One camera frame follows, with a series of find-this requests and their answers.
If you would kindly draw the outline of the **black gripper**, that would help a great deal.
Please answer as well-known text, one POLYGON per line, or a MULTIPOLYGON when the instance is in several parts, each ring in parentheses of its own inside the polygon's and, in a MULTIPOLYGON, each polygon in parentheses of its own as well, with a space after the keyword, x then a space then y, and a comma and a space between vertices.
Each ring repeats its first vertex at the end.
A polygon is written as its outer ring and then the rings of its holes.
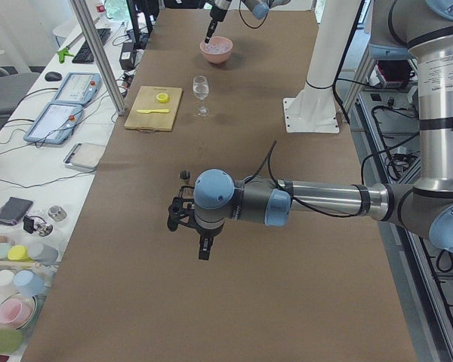
POLYGON ((196 231, 200 235, 199 239, 199 259, 209 260, 211 255, 211 248, 213 239, 223 231, 223 226, 214 229, 206 229, 200 225, 196 226, 196 231))

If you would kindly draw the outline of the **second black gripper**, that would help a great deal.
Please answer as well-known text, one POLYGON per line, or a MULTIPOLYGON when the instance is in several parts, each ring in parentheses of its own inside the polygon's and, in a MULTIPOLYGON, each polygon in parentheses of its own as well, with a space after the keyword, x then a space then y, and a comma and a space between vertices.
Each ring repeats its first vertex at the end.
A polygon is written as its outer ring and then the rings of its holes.
POLYGON ((211 22, 208 25, 207 32, 205 35, 204 43, 208 44, 211 38, 214 36, 214 32, 217 28, 217 22, 223 22, 226 16, 226 11, 223 8, 213 6, 210 10, 211 22))

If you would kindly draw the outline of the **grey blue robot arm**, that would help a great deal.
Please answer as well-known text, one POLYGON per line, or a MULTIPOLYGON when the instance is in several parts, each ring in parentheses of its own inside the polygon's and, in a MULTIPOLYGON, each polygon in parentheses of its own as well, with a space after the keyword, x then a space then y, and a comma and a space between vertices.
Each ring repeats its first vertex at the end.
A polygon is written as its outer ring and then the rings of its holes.
POLYGON ((282 226, 305 207, 333 217, 391 222, 453 253, 453 1, 377 1, 372 42, 398 45, 418 63, 421 175, 412 185, 329 185, 222 170, 196 180, 193 220, 208 259, 225 219, 282 226))

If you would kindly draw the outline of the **second grey blue robot arm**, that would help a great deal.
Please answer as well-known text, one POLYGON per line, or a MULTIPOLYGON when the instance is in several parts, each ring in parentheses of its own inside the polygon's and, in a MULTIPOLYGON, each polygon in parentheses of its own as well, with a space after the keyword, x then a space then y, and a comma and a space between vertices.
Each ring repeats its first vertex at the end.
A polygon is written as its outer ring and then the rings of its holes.
MULTIPOLYGON (((283 6, 290 2, 290 0, 245 0, 241 1, 246 8, 258 20, 265 18, 271 8, 283 6)), ((211 4, 210 16, 216 22, 223 22, 227 15, 227 11, 232 4, 231 0, 214 0, 209 1, 211 4)))

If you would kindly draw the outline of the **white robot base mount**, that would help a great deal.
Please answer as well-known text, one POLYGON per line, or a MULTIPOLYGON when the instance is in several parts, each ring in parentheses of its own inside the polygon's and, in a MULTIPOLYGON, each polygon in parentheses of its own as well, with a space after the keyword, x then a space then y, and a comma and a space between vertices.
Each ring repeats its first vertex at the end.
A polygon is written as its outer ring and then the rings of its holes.
POLYGON ((334 83, 362 8, 360 0, 325 3, 304 89, 296 97, 283 100, 287 132, 339 132, 334 83))

